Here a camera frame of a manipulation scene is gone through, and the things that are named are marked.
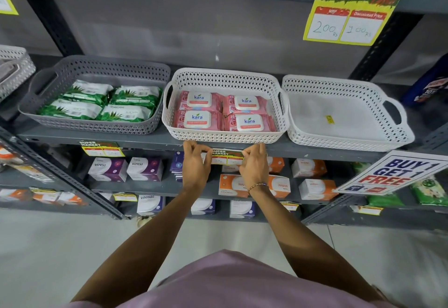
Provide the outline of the person's right hand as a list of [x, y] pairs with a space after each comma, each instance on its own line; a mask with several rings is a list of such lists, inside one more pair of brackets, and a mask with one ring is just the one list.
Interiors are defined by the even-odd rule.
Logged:
[[245, 169], [239, 169], [239, 172], [250, 193], [257, 186], [267, 186], [269, 167], [266, 146], [264, 143], [256, 143], [243, 151], [249, 151], [250, 156]]

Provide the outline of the yellow green shelf price label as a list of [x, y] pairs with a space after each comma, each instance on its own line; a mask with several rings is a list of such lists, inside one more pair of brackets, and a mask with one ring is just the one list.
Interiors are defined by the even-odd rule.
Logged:
[[213, 154], [211, 155], [212, 165], [242, 165], [243, 153], [240, 150], [229, 150], [212, 148]]
[[116, 142], [79, 141], [82, 150], [90, 157], [124, 158], [125, 154]]

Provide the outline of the person's right forearm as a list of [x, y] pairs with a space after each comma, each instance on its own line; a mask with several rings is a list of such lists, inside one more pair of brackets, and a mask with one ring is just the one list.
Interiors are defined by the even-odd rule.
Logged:
[[280, 204], [267, 186], [257, 186], [249, 194], [265, 215], [298, 277], [345, 291], [365, 301], [382, 299], [349, 262]]

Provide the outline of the wide orange white box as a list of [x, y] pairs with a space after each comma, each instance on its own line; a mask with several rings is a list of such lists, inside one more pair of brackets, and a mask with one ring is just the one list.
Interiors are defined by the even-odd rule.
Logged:
[[[291, 193], [288, 177], [269, 175], [267, 182], [271, 193], [276, 198], [285, 198]], [[249, 193], [241, 175], [221, 174], [218, 195], [238, 198], [248, 198]]]

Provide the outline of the stack of blue packets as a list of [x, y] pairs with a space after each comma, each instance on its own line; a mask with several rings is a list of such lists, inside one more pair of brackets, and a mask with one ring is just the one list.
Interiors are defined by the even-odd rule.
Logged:
[[184, 161], [184, 152], [175, 152], [171, 161], [170, 171], [175, 176], [177, 182], [183, 181], [182, 169]]

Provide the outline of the small orange box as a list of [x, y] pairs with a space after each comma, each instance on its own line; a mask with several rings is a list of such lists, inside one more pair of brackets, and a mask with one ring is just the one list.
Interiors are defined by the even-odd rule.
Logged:
[[268, 163], [268, 167], [269, 167], [269, 173], [271, 174], [279, 174], [284, 166], [285, 166], [285, 161], [282, 157], [271, 157], [268, 156], [267, 157], [267, 163]]

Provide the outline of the pink wipes packet white lid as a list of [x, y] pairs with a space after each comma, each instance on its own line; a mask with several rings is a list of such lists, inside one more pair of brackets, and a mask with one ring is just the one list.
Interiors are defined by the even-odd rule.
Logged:
[[192, 130], [224, 130], [224, 116], [219, 112], [199, 110], [179, 110], [176, 112], [173, 127]]
[[224, 119], [224, 129], [230, 132], [276, 132], [276, 125], [268, 114], [230, 114]]
[[183, 90], [177, 106], [178, 111], [209, 111], [222, 113], [223, 96], [216, 92]]
[[223, 98], [223, 115], [268, 114], [267, 100], [262, 96], [228, 95]]

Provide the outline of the white orange tissue box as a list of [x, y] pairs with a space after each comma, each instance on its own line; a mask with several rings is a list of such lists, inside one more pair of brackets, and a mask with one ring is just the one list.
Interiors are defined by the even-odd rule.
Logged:
[[301, 199], [307, 201], [329, 201], [339, 195], [333, 180], [305, 179], [298, 188]]
[[295, 159], [291, 165], [294, 178], [316, 178], [327, 173], [324, 160], [321, 159]]

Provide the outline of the green white wipes packet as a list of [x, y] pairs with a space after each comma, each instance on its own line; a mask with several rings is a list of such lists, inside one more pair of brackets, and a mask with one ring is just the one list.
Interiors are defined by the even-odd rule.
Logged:
[[82, 101], [56, 99], [40, 108], [37, 114], [48, 117], [69, 118], [77, 120], [95, 120], [103, 107]]
[[157, 86], [121, 86], [114, 91], [109, 104], [156, 109], [162, 91], [163, 89]]
[[147, 121], [154, 114], [152, 108], [136, 105], [107, 105], [97, 116], [99, 121], [123, 121], [139, 123]]
[[113, 87], [109, 84], [76, 80], [60, 97], [70, 101], [82, 101], [103, 107], [106, 105], [109, 93], [112, 90]]

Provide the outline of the pink shirt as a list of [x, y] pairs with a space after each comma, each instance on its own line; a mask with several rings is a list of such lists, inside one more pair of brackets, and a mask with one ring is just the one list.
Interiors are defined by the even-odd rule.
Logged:
[[295, 277], [236, 251], [196, 260], [117, 308], [397, 308]]

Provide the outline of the white promotional offer sign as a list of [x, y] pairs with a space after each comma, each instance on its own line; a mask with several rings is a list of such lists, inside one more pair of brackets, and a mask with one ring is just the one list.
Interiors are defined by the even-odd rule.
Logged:
[[393, 150], [335, 191], [386, 195], [448, 168], [448, 156]]

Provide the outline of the grey perforated plastic basket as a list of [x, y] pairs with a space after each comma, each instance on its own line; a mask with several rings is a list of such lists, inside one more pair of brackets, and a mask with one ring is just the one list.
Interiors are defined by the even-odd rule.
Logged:
[[18, 109], [21, 114], [51, 128], [149, 135], [159, 125], [163, 101], [159, 102], [148, 120], [134, 123], [63, 117], [69, 113], [67, 105], [54, 106], [52, 103], [68, 91], [76, 80], [111, 86], [157, 86], [163, 94], [170, 75], [171, 68], [163, 63], [100, 56], [68, 56], [32, 77], [29, 90], [19, 102]]

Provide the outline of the large yellow green price sign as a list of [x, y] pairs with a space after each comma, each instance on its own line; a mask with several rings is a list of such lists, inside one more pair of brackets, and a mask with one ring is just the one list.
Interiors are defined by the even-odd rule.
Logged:
[[372, 46], [400, 0], [314, 0], [303, 40]]

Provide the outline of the green white snack packet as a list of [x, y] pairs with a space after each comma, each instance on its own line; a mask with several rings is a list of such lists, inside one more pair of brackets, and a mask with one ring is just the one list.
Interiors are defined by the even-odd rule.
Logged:
[[409, 188], [419, 204], [448, 207], [448, 194], [435, 175], [419, 180]]

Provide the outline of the dark blue packet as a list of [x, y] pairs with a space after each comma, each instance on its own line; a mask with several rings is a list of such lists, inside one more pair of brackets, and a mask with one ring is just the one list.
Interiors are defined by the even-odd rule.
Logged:
[[448, 85], [448, 53], [443, 55], [402, 95], [400, 102], [407, 107], [426, 103]]

